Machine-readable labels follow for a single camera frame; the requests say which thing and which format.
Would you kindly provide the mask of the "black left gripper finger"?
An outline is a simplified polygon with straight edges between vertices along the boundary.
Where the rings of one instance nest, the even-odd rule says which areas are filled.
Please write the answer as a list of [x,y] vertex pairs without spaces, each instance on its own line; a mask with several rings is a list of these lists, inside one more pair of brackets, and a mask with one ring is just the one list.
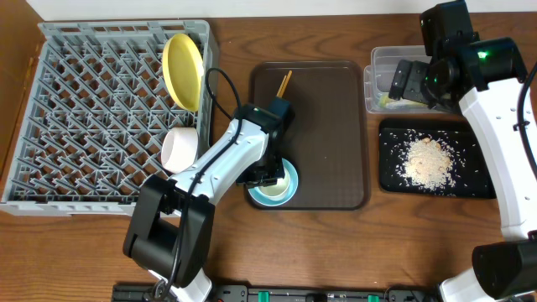
[[268,176],[266,169],[259,167],[248,168],[244,170],[237,178],[237,185],[246,185],[247,187],[256,187],[266,182]]
[[278,180],[285,177],[284,164],[282,161],[273,162],[268,168],[268,183],[276,185]]

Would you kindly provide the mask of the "light blue bowl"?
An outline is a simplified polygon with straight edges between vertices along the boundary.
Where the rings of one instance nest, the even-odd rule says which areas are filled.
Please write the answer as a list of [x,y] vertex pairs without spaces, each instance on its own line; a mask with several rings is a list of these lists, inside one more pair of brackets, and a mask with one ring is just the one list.
[[280,199],[277,200],[270,200],[266,196],[262,195],[258,191],[258,187],[254,187],[251,189],[248,189],[248,194],[259,205],[262,206],[281,206],[287,201],[289,201],[295,192],[297,191],[298,185],[299,185],[299,176],[297,173],[297,170],[295,167],[290,163],[287,159],[282,159],[282,162],[284,164],[284,172],[285,174],[288,174],[290,176],[290,188],[287,191],[287,193]]

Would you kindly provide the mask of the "wooden chopstick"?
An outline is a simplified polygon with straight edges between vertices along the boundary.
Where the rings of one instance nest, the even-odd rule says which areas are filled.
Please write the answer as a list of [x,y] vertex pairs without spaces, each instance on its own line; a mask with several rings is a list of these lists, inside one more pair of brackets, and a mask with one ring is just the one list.
[[283,90],[283,94],[282,94],[282,96],[281,96],[280,98],[283,97],[284,92],[285,92],[285,90],[286,90],[286,87],[287,87],[287,85],[288,85],[288,83],[289,83],[289,80],[290,80],[290,77],[292,76],[292,74],[293,74],[293,71],[292,71],[292,70],[289,70],[288,73],[287,73],[287,75],[288,75],[288,77],[287,77],[287,83],[285,84],[285,87],[284,87],[284,90]]
[[284,76],[284,79],[282,80],[282,82],[281,82],[281,84],[279,86],[279,89],[278,89],[278,92],[276,94],[276,97],[281,97],[282,96],[285,84],[287,83],[287,77],[288,77],[288,75]]

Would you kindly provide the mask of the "green snack wrapper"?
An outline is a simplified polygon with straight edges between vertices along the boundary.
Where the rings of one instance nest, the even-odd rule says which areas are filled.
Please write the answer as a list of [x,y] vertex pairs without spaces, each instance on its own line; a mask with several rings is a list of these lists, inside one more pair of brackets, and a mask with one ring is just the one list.
[[394,109],[394,110],[410,110],[418,108],[427,108],[424,103],[410,101],[406,99],[394,100],[386,96],[382,96],[378,105],[381,108],[385,109]]

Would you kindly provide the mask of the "white bowl with rice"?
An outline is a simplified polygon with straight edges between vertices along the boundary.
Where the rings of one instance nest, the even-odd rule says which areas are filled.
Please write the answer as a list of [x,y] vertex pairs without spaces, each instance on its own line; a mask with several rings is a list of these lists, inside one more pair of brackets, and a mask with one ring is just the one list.
[[173,174],[180,173],[195,162],[197,151],[198,133],[194,128],[172,128],[164,137],[161,164]]

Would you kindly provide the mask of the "pile of leftover rice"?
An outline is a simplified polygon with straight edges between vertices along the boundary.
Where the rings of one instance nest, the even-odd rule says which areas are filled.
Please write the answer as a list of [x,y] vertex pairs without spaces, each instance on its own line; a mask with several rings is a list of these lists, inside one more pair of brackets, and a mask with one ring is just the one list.
[[379,182],[386,191],[472,195],[477,144],[463,131],[385,128],[379,134]]

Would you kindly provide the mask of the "yellow plastic plate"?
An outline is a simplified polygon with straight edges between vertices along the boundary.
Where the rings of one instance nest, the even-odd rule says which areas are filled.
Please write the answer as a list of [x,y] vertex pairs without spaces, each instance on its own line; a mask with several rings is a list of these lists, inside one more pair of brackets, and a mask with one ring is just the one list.
[[201,52],[187,34],[175,34],[164,47],[164,83],[172,100],[181,108],[197,112],[204,75]]

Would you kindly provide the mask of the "cream white cup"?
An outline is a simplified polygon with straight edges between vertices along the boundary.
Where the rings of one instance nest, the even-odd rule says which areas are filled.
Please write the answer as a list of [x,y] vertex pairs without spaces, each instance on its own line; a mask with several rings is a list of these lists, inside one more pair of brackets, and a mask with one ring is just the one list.
[[277,200],[282,198],[289,188],[290,176],[286,174],[283,178],[278,178],[275,185],[259,186],[258,191],[270,200]]

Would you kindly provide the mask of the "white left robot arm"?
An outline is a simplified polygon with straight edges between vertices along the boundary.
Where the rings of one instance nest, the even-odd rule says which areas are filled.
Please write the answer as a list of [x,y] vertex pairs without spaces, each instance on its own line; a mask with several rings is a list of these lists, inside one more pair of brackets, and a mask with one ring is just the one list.
[[279,145],[294,119],[288,101],[266,109],[239,107],[225,134],[187,169],[165,180],[146,179],[139,192],[123,253],[158,282],[151,301],[203,301],[211,281],[203,271],[217,203],[233,184],[270,186],[284,178]]

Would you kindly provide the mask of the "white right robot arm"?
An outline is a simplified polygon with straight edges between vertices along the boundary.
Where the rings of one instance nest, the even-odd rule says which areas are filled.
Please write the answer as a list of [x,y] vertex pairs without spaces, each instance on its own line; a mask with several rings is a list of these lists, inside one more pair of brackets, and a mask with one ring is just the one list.
[[477,246],[472,267],[439,286],[442,301],[515,301],[536,290],[536,121],[527,70],[509,37],[482,40],[463,1],[420,15],[430,62],[402,60],[389,98],[459,112],[496,192],[503,242]]

